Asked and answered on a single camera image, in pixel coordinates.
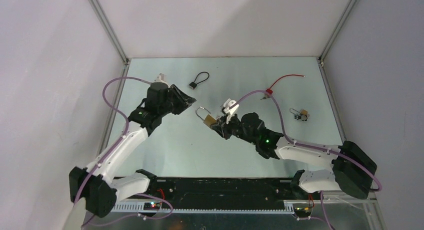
white wall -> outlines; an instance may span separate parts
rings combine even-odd
[[[349,0],[99,0],[130,57],[318,56]]]
[[[68,173],[98,150],[102,88],[123,65],[87,0],[0,9],[0,229],[61,229]]]
[[[360,0],[324,61],[349,139],[377,163],[390,230],[423,228],[424,0]]]

padlock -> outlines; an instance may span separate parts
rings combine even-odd
[[[214,119],[211,115],[208,114],[203,120],[203,123],[210,128],[212,124],[217,124],[218,122],[216,121],[216,119]]]

white panel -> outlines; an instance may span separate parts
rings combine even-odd
[[[423,229],[424,0],[360,0],[327,56],[348,138],[377,163],[389,230]]]
[[[0,0],[0,229],[62,229],[120,59],[87,0]],[[114,90],[107,95],[112,98]]]
[[[130,57],[318,56],[349,0],[99,0]]]
[[[200,71],[208,71],[210,78],[191,90],[188,84]],[[341,143],[321,73],[313,57],[133,59],[128,76],[153,81],[159,73],[167,74],[169,84],[175,84],[197,102],[181,115],[164,117],[162,124],[125,161],[117,176],[132,175],[141,168],[163,177],[230,178],[289,177],[299,169],[319,169],[292,160],[264,159],[252,144],[236,137],[224,140],[195,115],[195,109],[203,106],[216,116],[228,98],[239,99],[250,91],[266,89],[280,76],[291,73],[306,77],[288,77],[273,87],[287,133],[309,142]],[[130,114],[145,98],[148,87],[138,81],[126,81],[120,110]],[[239,118],[256,112],[265,126],[281,132],[274,103],[271,99],[261,100],[262,97],[262,94],[256,94],[241,103]],[[310,112],[310,118],[307,122],[297,121],[289,113],[290,108],[304,108]],[[123,118],[117,117],[110,141],[119,136],[123,125]]]

purple cable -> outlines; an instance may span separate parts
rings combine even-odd
[[[234,106],[236,106],[236,105],[238,105],[238,104],[240,104],[243,100],[245,100],[247,97],[249,97],[250,95],[252,95],[252,94],[256,94],[256,93],[264,93],[264,94],[266,94],[266,95],[268,95],[271,99],[272,99],[272,101],[274,102],[274,104],[275,104],[275,106],[277,107],[277,111],[278,111],[278,115],[279,115],[279,119],[280,119],[280,121],[281,121],[281,129],[282,129],[282,133],[283,133],[283,135],[284,135],[284,137],[285,137],[285,139],[290,143],[290,144],[295,144],[295,142],[294,142],[294,139],[293,138],[290,138],[287,134],[286,134],[286,130],[285,130],[285,128],[284,128],[284,121],[283,121],[283,115],[282,115],[282,113],[281,113],[281,109],[280,109],[280,106],[278,105],[278,103],[277,103],[277,101],[275,100],[275,98],[272,96],[272,95],[270,95],[270,94],[268,94],[266,91],[264,91],[264,90],[255,90],[255,91],[252,91],[252,92],[250,92],[250,93],[248,93],[248,94],[246,94],[245,96],[243,96],[239,101],[237,101],[234,105],[232,105],[232,106],[230,106],[229,107],[229,109],[232,109]],[[320,151],[320,152],[327,152],[327,150],[328,149],[326,149],[326,148],[324,148],[324,147],[317,147],[317,146],[313,146],[313,145],[309,145],[309,144],[303,144],[303,143],[301,143],[301,142],[299,142],[299,141],[296,141],[296,144],[295,145],[297,145],[297,146],[301,146],[301,147],[307,147],[307,148],[310,148],[310,149],[313,149],[313,150],[316,150],[316,151]],[[328,151],[329,153],[331,153],[331,154],[335,154],[335,155],[337,155],[337,156],[340,156],[340,157],[342,157],[342,158],[344,158],[344,159],[346,159],[346,160],[348,160],[348,161],[350,161],[351,163],[353,163],[354,165],[356,165],[358,168],[360,168],[362,171],[364,171],[367,175],[369,175],[373,180],[374,180],[374,182],[378,185],[378,188],[377,189],[372,189],[372,190],[374,190],[375,192],[379,192],[379,191],[381,191],[382,189],[383,189],[383,187],[382,187],[382,184],[380,183],[380,181],[368,170],[368,169],[366,169],[364,166],[362,166],[360,163],[358,163],[357,161],[355,161],[354,159],[352,159],[352,158],[350,158],[350,157],[348,157],[348,156],[346,156],[346,155],[344,155],[344,154],[341,154],[341,153],[338,153],[338,152],[336,152],[336,151],[334,151],[334,150],[329,150]]]
[[[327,222],[327,225],[331,230],[332,225],[330,224],[329,218],[327,217],[326,209],[324,208],[324,192],[323,191],[321,191],[321,193],[319,194],[319,197],[321,198],[321,208],[322,208],[322,212],[324,213],[325,221]]]
[[[140,217],[141,217],[141,216],[143,216],[143,218],[146,218],[146,219],[159,220],[159,219],[164,219],[164,218],[168,217],[168,216],[169,216],[169,215],[171,215],[171,214],[173,213],[173,211],[174,211],[174,208],[173,208],[173,206],[171,205],[171,203],[170,203],[170,202],[168,202],[168,201],[166,201],[165,199],[157,198],[157,197],[150,196],[150,195],[147,195],[147,194],[136,194],[136,195],[137,195],[137,196],[143,196],[143,197],[146,197],[146,198],[149,198],[149,199],[155,199],[155,200],[158,200],[158,201],[164,202],[164,203],[166,203],[166,204],[169,206],[169,208],[170,208],[170,212],[169,212],[169,213],[167,213],[165,216],[158,217],[158,218],[148,217],[148,216],[144,216],[144,215],[142,215],[142,214],[138,214],[138,213],[137,213],[137,214],[128,214],[128,215],[125,215],[125,216],[123,216],[123,217],[120,217],[119,219],[113,220],[112,222],[109,222],[109,223],[106,223],[106,224],[92,224],[92,223],[89,223],[89,221],[92,219],[92,218],[91,218],[89,221],[87,221],[87,222],[85,223],[85,225],[90,224],[90,225],[95,226],[95,227],[104,227],[104,226],[108,226],[108,225],[111,225],[111,224],[117,223],[117,222],[121,221],[122,219],[126,219],[126,218],[129,218],[129,217],[138,217],[138,216],[140,216]]]
[[[296,214],[292,215],[293,217],[295,217],[296,219],[299,218]],[[310,217],[310,218],[299,218],[299,220],[311,220],[311,219],[315,219],[315,220],[320,220],[323,223],[327,223],[324,219],[318,218],[318,217]]]
[[[120,110],[118,110],[117,108],[115,108],[113,105],[111,105],[110,103],[109,103],[109,101],[106,99],[106,90],[107,90],[107,88],[108,88],[108,86],[110,85],[110,84],[112,84],[113,82],[115,82],[115,81],[118,81],[118,80],[122,80],[122,79],[134,79],[134,80],[138,80],[138,81],[141,81],[141,82],[143,82],[143,83],[146,83],[146,84],[151,84],[150,82],[148,82],[148,81],[145,81],[145,80],[142,80],[142,79],[139,79],[139,78],[135,78],[135,77],[118,77],[118,78],[115,78],[115,79],[112,79],[111,81],[109,81],[105,86],[104,86],[104,88],[103,88],[103,92],[102,92],[102,96],[103,96],[103,100],[105,101],[105,103],[112,109],[112,110],[114,110],[114,111],[116,111],[118,114],[120,114],[120,115],[122,115],[123,117],[124,117],[124,119],[125,119],[125,127],[124,127],[124,130],[123,130],[123,135],[125,135],[126,133],[127,133],[127,131],[128,131],[128,127],[129,127],[129,121],[128,121],[128,118],[127,118],[127,116],[124,114],[124,113],[122,113],[122,111],[120,111]],[[123,140],[123,138],[122,138],[122,136],[120,136],[117,140],[116,140],[116,142],[110,147],[110,149],[103,155],[103,157],[101,157],[100,159],[99,159],[99,161],[97,162],[97,164],[101,164],[101,163],[103,163],[103,161],[115,150],[115,148],[121,143],[121,141]],[[88,175],[86,176],[86,178],[83,180],[83,182],[82,182],[82,184],[81,184],[81,186],[79,187],[79,189],[78,189],[78,192],[76,193],[76,196],[75,196],[75,200],[73,201],[73,204],[75,205],[77,202],[78,202],[78,200],[80,199],[80,197],[81,197],[81,193],[83,192],[83,189],[84,189],[84,187],[86,186],[86,184],[87,184],[87,182],[89,181],[89,179],[90,179],[90,177],[93,175],[93,173],[96,171],[96,169],[98,168],[98,165],[94,165],[94,167],[91,169],[91,171],[88,173]]]

